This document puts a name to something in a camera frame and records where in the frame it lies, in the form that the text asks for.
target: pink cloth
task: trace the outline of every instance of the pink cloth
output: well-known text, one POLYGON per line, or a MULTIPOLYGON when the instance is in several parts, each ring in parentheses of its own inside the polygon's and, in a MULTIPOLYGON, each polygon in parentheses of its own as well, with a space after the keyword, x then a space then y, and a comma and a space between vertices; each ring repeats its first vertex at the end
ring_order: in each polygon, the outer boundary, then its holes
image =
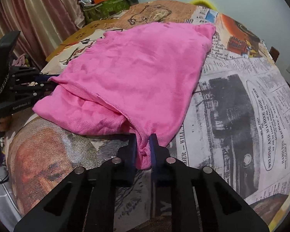
POLYGON ((137 167, 151 165, 148 137, 178 132, 215 33, 212 24, 145 24, 111 31, 69 62, 33 110, 79 135, 135 133, 137 167))
POLYGON ((14 59, 12 66, 26 66, 25 54, 22 54, 17 59, 14 59))

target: bed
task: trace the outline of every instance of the bed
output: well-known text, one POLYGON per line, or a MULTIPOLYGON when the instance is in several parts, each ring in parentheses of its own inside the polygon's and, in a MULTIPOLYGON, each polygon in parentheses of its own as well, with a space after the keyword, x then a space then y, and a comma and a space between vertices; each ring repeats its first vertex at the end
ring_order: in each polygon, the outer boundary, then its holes
MULTIPOLYGON (((52 54, 43 72, 60 73, 105 31, 153 21, 216 25, 186 118, 168 148, 188 166, 213 167, 273 231, 290 210, 290 89, 264 42, 244 25, 188 3, 142 3, 118 20, 91 23, 87 32, 74 34, 52 54)), ((20 216, 75 167, 97 167, 127 141, 126 135, 75 135, 31 109, 15 114, 5 153, 20 216)), ((138 171, 132 188, 118 189, 116 232, 148 231, 153 220, 154 231, 170 228, 170 192, 153 197, 150 177, 150 171, 138 171)))

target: metal screw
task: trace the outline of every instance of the metal screw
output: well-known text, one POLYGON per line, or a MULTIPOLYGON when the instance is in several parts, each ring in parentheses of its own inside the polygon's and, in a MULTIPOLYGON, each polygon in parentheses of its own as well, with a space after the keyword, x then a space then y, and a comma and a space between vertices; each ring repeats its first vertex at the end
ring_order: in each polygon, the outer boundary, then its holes
POLYGON ((169 158, 166 158, 166 162, 169 163, 169 164, 173 164, 176 162, 176 159, 173 158, 173 157, 169 157, 169 158))
POLYGON ((77 168, 74 169, 74 172, 75 172, 76 174, 81 174, 81 173, 83 173, 84 171, 85 171, 85 169, 84 169, 83 167, 77 167, 77 168))
POLYGON ((211 173, 213 169, 211 167, 203 167, 203 172, 204 173, 211 173))
POLYGON ((112 163, 113 164, 119 164, 119 163, 121 163, 121 158, 118 158, 118 157, 113 158, 112 159, 112 163))

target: yellow object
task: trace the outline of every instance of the yellow object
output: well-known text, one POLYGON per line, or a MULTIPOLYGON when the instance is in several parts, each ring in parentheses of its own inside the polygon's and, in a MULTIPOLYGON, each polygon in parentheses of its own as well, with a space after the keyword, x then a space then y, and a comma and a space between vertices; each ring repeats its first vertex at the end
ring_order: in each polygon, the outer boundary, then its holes
POLYGON ((217 11, 217 8, 209 0, 192 0, 190 3, 217 11))
POLYGON ((279 222, 282 221, 282 219, 284 218, 289 207, 290 207, 290 192, 289 192, 289 196, 287 197, 285 202, 282 204, 282 206, 280 207, 280 209, 278 210, 278 212, 274 216, 271 223, 268 225, 270 232, 272 232, 277 227, 279 222))

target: curtain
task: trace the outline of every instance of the curtain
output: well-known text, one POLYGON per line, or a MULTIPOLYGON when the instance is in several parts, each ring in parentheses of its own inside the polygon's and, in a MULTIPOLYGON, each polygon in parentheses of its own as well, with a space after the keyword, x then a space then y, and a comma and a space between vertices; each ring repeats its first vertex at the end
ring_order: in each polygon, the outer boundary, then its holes
POLYGON ((42 69, 45 58, 85 24, 77 0, 0 0, 0 39, 20 30, 14 53, 28 54, 42 69))

